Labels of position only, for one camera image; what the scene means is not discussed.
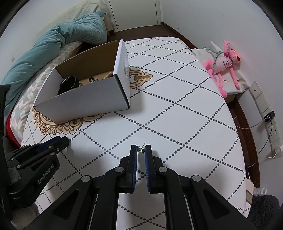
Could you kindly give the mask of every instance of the white cardboard box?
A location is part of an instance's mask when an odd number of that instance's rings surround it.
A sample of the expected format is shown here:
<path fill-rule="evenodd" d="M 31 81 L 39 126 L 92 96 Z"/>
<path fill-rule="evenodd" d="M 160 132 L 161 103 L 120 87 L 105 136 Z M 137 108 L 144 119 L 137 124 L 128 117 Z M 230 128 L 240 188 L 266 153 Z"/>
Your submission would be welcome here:
<path fill-rule="evenodd" d="M 113 71 L 113 76 L 57 95 L 70 75 L 78 80 Z M 33 107 L 54 123 L 130 108 L 128 55 L 123 40 L 86 50 L 56 66 L 39 91 Z"/>

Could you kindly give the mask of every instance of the white wall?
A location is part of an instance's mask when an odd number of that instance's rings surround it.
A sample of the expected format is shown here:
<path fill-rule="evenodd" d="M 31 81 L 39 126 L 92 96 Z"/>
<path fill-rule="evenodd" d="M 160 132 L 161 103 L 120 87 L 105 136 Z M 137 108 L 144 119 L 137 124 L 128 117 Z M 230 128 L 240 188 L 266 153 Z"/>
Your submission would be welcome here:
<path fill-rule="evenodd" d="M 283 131 L 283 41 L 264 12 L 252 0 L 161 0 L 163 22 L 170 25 L 198 48 L 210 40 L 223 47 L 233 43 L 241 55 L 241 72 L 252 83 L 257 81 L 275 111 Z M 240 100 L 250 125 L 260 119 L 250 95 Z M 257 150 L 267 139 L 266 131 L 252 131 Z M 270 152 L 269 145 L 260 159 Z M 261 185 L 283 202 L 283 157 L 260 164 Z"/>
<path fill-rule="evenodd" d="M 15 15 L 0 37 L 0 83 L 3 77 L 26 51 L 31 49 L 46 25 L 69 8 L 83 0 L 30 0 Z M 112 30 L 110 16 L 106 18 L 107 29 Z"/>

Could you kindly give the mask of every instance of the pink panther plush toy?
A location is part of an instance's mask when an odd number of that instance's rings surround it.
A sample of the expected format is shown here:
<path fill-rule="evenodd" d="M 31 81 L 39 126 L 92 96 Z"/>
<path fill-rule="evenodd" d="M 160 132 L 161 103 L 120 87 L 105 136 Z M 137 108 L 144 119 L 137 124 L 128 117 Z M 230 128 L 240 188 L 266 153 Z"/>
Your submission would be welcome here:
<path fill-rule="evenodd" d="M 206 70 L 208 71 L 209 75 L 211 76 L 211 78 L 213 79 L 215 84 L 216 84 L 216 80 L 214 78 L 214 75 L 217 74 L 217 76 L 219 77 L 218 88 L 219 88 L 223 98 L 227 97 L 227 93 L 226 93 L 225 90 L 222 89 L 223 81 L 222 81 L 222 76 L 221 76 L 220 72 L 225 70 L 226 68 L 229 68 L 229 70 L 230 70 L 231 77 L 234 81 L 235 87 L 238 90 L 240 89 L 232 64 L 236 64 L 236 65 L 239 64 L 241 59 L 240 59 L 240 56 L 237 54 L 237 52 L 235 50 L 233 50 L 232 48 L 227 49 L 227 45 L 229 45 L 229 44 L 230 44 L 230 42 L 224 41 L 223 56 L 217 55 L 215 59 L 211 59 L 211 60 L 208 60 L 207 62 L 203 63 L 203 66 L 206 68 Z"/>

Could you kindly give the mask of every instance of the door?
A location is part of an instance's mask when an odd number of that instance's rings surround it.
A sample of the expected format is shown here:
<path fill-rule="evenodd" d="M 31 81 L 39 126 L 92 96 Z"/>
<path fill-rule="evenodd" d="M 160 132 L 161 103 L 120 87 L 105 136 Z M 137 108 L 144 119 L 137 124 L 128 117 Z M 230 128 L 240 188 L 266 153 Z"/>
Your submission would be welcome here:
<path fill-rule="evenodd" d="M 155 0 L 109 0 L 118 31 L 157 25 Z"/>

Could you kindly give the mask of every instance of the door frame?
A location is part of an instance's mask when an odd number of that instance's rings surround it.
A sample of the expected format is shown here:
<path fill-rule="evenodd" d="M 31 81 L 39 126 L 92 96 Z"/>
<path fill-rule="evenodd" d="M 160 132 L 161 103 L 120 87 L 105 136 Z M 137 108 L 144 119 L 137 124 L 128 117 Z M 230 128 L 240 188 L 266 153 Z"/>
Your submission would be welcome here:
<path fill-rule="evenodd" d="M 160 9 L 160 2 L 159 0 L 154 0 L 155 2 L 155 9 L 156 9 L 156 17 L 157 17 L 157 25 L 161 25 L 161 9 Z M 113 30 L 114 32 L 118 32 L 118 27 L 114 18 L 114 14 L 111 8 L 111 4 L 109 0 L 105 1 L 108 9 L 109 9 L 109 16 L 110 16 L 110 20 L 113 26 Z"/>

